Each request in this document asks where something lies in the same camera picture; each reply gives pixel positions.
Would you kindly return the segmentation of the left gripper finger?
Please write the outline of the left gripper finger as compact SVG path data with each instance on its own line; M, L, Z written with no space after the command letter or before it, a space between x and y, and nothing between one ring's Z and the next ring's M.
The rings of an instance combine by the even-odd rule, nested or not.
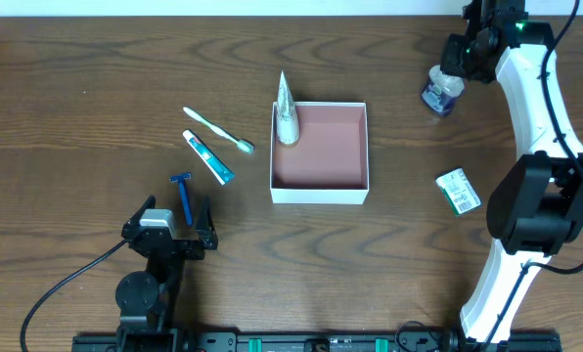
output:
M210 215L210 200L206 197L202 202L201 211L195 230L201 241L214 241L215 229Z
M142 204L142 206L129 218L126 222L127 226L139 226L140 219L143 217L144 213L148 209L154 209L156 207L156 198L150 195Z

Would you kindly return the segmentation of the blue soap pump bottle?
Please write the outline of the blue soap pump bottle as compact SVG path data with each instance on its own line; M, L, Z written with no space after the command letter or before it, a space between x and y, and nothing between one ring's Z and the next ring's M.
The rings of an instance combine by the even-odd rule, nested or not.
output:
M421 98L432 111L440 116L447 116L453 111L457 100L464 91L463 78L445 74L440 69L440 65L435 65L428 72Z

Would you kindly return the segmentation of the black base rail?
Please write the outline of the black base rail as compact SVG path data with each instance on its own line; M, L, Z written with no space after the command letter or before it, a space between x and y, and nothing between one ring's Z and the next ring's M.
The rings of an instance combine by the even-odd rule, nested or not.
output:
M200 334L171 330L160 333L82 334L72 339L73 352L434 352L541 351L561 352L553 332L515 332L507 341L476 342L454 330L411 328L392 334L246 334L230 331Z

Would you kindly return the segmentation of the green soap bar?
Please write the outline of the green soap bar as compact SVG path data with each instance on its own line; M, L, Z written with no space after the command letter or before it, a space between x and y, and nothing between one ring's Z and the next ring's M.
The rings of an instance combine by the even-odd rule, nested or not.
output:
M456 216L461 216L481 206L481 200L462 168L439 176L435 184Z

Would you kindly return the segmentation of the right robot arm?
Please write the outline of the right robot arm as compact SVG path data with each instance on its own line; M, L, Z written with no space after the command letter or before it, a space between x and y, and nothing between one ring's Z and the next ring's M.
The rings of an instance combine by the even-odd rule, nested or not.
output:
M493 242L479 282L445 332L442 351L559 351L554 332L513 332L514 315L536 275L583 271L583 146L557 78L560 34L529 19L522 1L473 0L468 27L452 34L441 70L498 82L516 137L516 164L487 203Z

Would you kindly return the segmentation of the white box with pink interior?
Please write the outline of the white box with pink interior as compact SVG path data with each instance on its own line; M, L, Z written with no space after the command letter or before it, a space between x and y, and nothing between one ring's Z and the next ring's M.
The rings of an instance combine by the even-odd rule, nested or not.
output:
M362 204L370 191L365 103L297 102L299 139L277 138L272 108L269 188L278 204Z

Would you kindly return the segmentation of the green white toothbrush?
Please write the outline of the green white toothbrush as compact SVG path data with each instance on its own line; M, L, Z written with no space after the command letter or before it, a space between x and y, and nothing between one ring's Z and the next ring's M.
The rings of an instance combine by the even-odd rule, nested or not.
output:
M235 138L230 133L225 131L223 128L219 127L216 124L211 123L210 121L208 121L206 118L204 118L202 115L200 115L198 112L196 112L195 110L193 110L191 108L183 107L183 112L185 114L187 114L193 120L205 125L212 132L214 132L216 135L233 142L236 145L236 147L240 151L242 151L243 153L245 153L245 154L253 154L254 153L253 144L251 144L247 140Z

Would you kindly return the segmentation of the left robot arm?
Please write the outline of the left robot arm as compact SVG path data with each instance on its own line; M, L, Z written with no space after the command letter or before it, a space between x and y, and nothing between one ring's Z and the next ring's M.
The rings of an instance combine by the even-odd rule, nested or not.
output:
M147 259L147 265L126 275L116 287L118 351L197 349L194 335L175 328L172 321L185 263L203 260L208 250L218 246L208 198L202 202L195 231L195 240L179 239L173 213L156 208L153 196L124 224L121 236L130 249Z

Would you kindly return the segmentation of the white lotion tube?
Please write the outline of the white lotion tube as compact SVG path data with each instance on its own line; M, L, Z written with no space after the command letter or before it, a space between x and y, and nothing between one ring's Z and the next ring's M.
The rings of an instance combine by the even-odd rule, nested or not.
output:
M277 95L276 132L279 142L286 146L299 140L299 119L285 73L282 71Z

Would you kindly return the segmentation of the teal toothpaste tube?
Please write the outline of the teal toothpaste tube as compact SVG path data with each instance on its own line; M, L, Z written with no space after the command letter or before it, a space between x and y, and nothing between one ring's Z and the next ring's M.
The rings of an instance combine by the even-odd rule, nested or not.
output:
M232 172L196 134L191 130L186 129L183 131L182 135L222 186L235 178L235 173Z

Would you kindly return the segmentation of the blue disposable razor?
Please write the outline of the blue disposable razor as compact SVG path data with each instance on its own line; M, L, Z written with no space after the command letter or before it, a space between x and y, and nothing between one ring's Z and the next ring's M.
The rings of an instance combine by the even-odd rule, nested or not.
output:
M188 226L192 226L194 223L193 213L191 209L187 181L192 177L190 172L177 174L171 176L169 181L178 185L179 196L182 202L183 212Z

